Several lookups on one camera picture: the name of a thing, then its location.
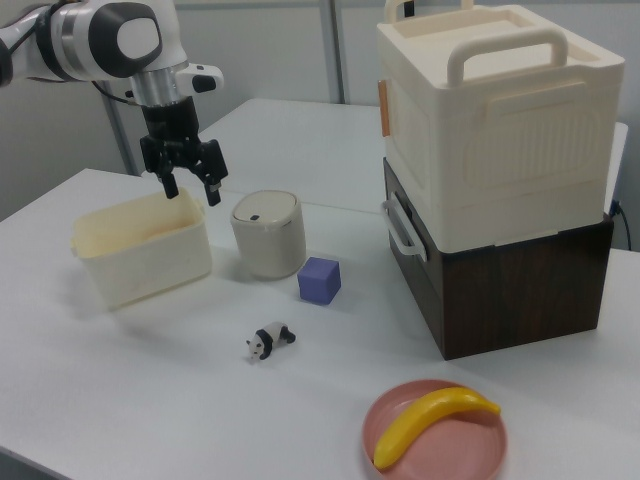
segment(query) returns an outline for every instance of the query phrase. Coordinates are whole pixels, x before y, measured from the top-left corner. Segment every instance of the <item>power cord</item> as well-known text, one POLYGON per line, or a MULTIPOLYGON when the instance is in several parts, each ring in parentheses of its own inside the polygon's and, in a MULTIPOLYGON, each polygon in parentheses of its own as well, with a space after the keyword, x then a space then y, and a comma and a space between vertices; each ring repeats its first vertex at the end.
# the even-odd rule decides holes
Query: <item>power cord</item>
MULTIPOLYGON (((59 0, 57 3, 51 5, 49 7, 49 9, 51 10, 51 13, 53 14, 56 10, 59 10, 61 7, 64 7, 66 4, 68 3, 76 3, 77 0, 59 0)), ((24 17, 26 17, 27 15, 29 15, 31 12, 33 12, 33 10, 35 10, 35 8, 31 8, 30 10, 27 10, 27 12, 24 14, 24 17)), ((29 28, 29 30, 27 30, 26 32, 24 32, 24 34, 18 39, 18 41, 16 43, 14 43, 13 45, 11 45, 11 47, 9 48, 9 53, 11 55, 14 54, 14 52, 20 48, 20 45, 22 45, 27 38, 29 38, 33 32, 36 31, 36 25, 38 24, 38 22, 34 22, 33 25, 31 25, 31 27, 29 28)))
POLYGON ((624 221, 624 228, 627 231, 627 246, 629 247, 629 251, 631 251, 631 232, 629 230, 629 222, 627 221, 627 216, 624 214, 624 210, 620 206, 620 201, 613 200, 611 202, 611 208, 609 209, 609 216, 613 218, 618 214, 622 215, 622 220, 624 221))
POLYGON ((102 88, 100 86, 100 84, 98 84, 98 82, 91 82, 93 84, 94 87, 96 87, 96 89, 103 94, 105 97, 110 98, 111 100, 113 100, 114 102, 120 102, 120 103, 124 103, 125 105, 131 105, 133 107, 137 107, 138 104, 136 102, 134 102, 133 100, 125 100, 124 98, 120 98, 120 97, 116 97, 115 95, 111 95, 109 92, 107 92, 104 88, 102 88))

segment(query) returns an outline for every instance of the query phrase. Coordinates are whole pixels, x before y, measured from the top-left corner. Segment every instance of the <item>foam block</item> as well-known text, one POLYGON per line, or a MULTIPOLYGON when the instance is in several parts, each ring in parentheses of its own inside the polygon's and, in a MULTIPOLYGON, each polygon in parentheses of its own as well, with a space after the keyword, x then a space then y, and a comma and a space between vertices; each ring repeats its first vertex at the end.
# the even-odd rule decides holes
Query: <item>foam block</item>
POLYGON ((342 286, 340 264, 335 260, 309 257, 298 272, 300 298, 308 302, 328 305, 342 286))

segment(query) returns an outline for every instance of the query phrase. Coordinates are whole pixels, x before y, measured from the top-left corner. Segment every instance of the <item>pink plate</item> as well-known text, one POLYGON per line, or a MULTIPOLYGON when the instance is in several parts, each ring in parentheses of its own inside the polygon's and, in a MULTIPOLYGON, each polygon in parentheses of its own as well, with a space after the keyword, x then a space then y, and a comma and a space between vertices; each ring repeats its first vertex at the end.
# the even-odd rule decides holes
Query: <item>pink plate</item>
POLYGON ((373 466, 376 443, 400 412, 434 390, 461 386, 444 380, 418 380, 389 390, 373 403, 362 427, 362 446, 371 469, 380 478, 495 478, 507 452, 507 432, 500 416, 489 412, 466 412, 445 417, 422 432, 395 465, 380 472, 373 466))

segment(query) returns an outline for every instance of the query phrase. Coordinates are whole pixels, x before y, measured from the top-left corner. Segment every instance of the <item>toy panda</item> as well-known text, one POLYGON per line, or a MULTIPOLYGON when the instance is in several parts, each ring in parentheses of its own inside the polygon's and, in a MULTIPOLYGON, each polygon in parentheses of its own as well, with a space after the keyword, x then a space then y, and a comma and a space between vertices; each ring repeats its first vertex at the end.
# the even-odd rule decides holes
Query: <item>toy panda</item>
POLYGON ((253 340, 247 340, 251 360, 255 360, 256 358, 264 360, 267 358, 271 355, 274 344, 280 340, 285 340, 287 343, 296 341, 296 336, 290 332, 289 327, 282 322, 273 322, 258 330, 253 340))

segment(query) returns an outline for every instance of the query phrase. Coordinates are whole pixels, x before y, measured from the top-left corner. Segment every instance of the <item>yellow banana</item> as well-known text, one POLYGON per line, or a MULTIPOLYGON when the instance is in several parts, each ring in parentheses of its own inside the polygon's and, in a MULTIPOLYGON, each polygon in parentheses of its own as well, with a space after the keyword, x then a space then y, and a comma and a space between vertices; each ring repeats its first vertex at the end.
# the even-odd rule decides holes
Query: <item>yellow banana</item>
POLYGON ((415 400, 384 431, 376 444, 373 464, 379 470, 390 467, 430 425, 447 415, 471 410, 500 414, 500 406, 469 388, 435 390, 415 400))

